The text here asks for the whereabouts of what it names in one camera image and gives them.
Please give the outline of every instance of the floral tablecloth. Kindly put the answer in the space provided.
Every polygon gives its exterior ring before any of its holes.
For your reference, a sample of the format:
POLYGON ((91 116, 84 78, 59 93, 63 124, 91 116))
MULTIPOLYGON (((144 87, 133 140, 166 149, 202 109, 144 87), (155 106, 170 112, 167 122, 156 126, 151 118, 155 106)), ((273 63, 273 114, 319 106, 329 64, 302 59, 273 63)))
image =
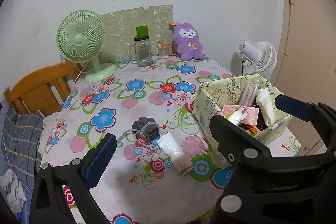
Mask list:
MULTIPOLYGON (((146 68, 124 61, 114 75, 98 83, 80 79, 58 115, 42 163, 66 165, 83 158, 105 133, 118 138, 140 116, 153 117, 161 126, 160 135, 170 131, 181 144, 194 172, 182 176, 161 149, 154 153, 128 134, 90 190, 93 198, 114 224, 187 223, 206 216, 233 167, 217 168, 192 108, 200 82, 231 76, 207 56, 184 62, 171 54, 146 68)), ((276 156, 293 156, 300 147, 288 130, 277 140, 270 144, 276 156)), ((146 144, 158 146, 156 140, 146 144)), ((64 194, 75 219, 84 223, 68 187, 64 194)))

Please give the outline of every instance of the blue gripper pad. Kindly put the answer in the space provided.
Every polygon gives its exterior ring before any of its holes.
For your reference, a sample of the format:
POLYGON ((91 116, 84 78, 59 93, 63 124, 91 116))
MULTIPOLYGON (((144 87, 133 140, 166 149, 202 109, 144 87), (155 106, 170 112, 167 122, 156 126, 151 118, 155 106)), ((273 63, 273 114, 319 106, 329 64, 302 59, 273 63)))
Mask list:
POLYGON ((315 113, 310 104, 280 94, 275 98, 275 106, 278 110, 293 115, 305 122, 313 121, 315 113))
POLYGON ((97 147, 90 149, 85 155, 81 174, 85 179, 87 189, 97 186, 116 149, 116 137, 107 133, 97 147))

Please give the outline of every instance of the cardboard box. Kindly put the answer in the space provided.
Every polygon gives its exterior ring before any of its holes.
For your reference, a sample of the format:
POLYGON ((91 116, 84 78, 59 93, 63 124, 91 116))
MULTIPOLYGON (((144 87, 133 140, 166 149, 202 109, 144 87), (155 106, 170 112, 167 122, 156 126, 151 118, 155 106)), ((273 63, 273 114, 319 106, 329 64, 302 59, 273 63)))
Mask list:
POLYGON ((274 107, 275 119, 274 125, 263 131, 258 130, 257 134, 253 137, 264 145, 268 145, 283 133, 292 119, 291 115, 275 107, 275 97, 281 94, 281 92, 260 75, 239 76, 201 83, 197 91, 193 114, 212 147, 214 164, 219 165, 221 168, 230 166, 230 163, 218 151, 218 142, 212 137, 209 129, 210 119, 222 110, 223 105, 237 105, 242 96, 244 86, 252 79, 258 82, 260 88, 268 89, 274 107))

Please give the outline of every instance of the blue bedsheet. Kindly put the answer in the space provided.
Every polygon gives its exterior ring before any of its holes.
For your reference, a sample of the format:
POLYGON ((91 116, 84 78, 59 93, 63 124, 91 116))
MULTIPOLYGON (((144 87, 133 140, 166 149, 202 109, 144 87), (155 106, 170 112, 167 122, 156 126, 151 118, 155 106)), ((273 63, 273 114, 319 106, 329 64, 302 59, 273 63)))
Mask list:
POLYGON ((19 214, 15 214, 15 216, 22 224, 29 224, 30 201, 32 199, 32 196, 26 188, 24 189, 24 192, 27 201, 23 204, 22 212, 19 214))

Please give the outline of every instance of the glass jar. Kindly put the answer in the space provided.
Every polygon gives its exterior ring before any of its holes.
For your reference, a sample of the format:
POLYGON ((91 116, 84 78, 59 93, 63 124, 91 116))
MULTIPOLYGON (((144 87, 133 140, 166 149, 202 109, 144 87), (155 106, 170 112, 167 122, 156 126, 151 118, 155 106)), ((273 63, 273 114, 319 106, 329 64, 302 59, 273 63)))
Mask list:
POLYGON ((135 59, 138 67, 150 66, 153 63, 149 37, 134 37, 135 59))
POLYGON ((169 57, 170 47, 171 47, 171 44, 169 43, 159 43, 158 49, 159 49, 159 57, 161 59, 166 59, 169 57))

